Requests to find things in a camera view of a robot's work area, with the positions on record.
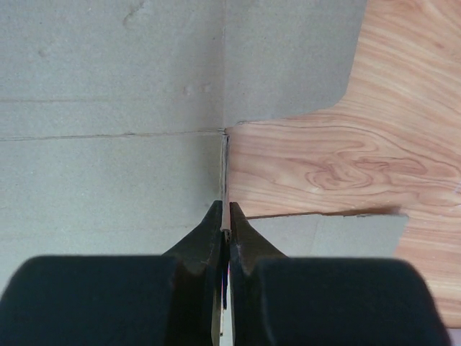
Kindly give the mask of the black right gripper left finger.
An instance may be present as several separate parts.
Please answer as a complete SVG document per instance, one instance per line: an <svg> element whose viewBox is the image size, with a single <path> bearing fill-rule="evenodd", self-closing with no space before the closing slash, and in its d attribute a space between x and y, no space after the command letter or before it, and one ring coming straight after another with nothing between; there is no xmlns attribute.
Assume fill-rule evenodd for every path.
<svg viewBox="0 0 461 346"><path fill-rule="evenodd" d="M37 256L1 297L3 345L218 345L223 204L161 255Z"/></svg>

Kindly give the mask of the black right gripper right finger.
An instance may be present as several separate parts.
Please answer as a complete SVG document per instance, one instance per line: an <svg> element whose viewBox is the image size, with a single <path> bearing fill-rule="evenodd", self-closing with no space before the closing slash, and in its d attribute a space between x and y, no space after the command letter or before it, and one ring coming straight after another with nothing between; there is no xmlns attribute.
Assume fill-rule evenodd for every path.
<svg viewBox="0 0 461 346"><path fill-rule="evenodd" d="M288 257L230 204L235 345L449 345L419 272L399 259Z"/></svg>

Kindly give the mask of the brown cardboard box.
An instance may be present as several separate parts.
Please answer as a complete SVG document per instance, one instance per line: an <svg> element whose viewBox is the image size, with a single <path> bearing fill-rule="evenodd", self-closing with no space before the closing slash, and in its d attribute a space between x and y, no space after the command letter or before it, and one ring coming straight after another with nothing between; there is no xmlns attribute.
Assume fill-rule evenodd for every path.
<svg viewBox="0 0 461 346"><path fill-rule="evenodd" d="M341 100L366 6L3 1L1 297L33 257L164 254L220 201L232 309L228 130ZM407 221L243 213L299 258L393 259Z"/></svg>

